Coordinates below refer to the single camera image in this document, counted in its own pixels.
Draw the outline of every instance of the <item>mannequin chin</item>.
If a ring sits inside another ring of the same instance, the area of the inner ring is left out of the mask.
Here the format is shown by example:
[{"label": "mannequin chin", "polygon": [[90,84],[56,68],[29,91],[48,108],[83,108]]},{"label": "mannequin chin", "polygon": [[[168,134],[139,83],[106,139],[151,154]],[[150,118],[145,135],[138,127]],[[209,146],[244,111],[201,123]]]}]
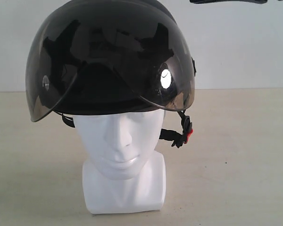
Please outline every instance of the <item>mannequin chin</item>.
[{"label": "mannequin chin", "polygon": [[83,166],[83,189],[91,213],[130,213],[162,207],[166,169],[163,155],[154,148],[164,116],[162,109],[73,116],[89,154]]}]

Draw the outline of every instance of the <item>white wall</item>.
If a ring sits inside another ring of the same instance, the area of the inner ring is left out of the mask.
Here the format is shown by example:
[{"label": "white wall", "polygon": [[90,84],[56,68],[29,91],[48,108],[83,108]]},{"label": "white wall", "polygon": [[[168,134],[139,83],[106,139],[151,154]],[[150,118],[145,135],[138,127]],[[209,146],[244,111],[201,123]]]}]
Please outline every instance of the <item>white wall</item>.
[{"label": "white wall", "polygon": [[[0,91],[25,90],[25,66],[46,16],[68,0],[0,0]],[[283,87],[283,1],[263,5],[161,0],[197,64],[198,89]]]}]

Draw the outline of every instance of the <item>mannequin head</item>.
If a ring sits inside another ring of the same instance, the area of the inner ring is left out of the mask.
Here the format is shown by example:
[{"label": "mannequin head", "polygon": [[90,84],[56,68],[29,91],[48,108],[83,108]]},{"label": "mannequin head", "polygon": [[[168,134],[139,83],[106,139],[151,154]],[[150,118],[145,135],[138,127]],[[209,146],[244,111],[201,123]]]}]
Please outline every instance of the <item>mannequin head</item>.
[{"label": "mannequin head", "polygon": [[95,167],[111,180],[137,176],[154,152],[165,111],[74,115],[75,127]]}]

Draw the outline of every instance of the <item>helmet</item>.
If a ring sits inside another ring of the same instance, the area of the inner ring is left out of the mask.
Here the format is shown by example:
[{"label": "helmet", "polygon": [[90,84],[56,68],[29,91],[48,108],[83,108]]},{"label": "helmet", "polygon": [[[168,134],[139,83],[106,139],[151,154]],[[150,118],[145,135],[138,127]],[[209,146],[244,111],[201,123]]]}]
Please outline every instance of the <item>helmet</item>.
[{"label": "helmet", "polygon": [[195,62],[176,21],[156,0],[72,0],[39,28],[27,60],[31,121],[72,115],[164,109],[178,112],[183,133],[160,139],[181,147],[192,133]]}]

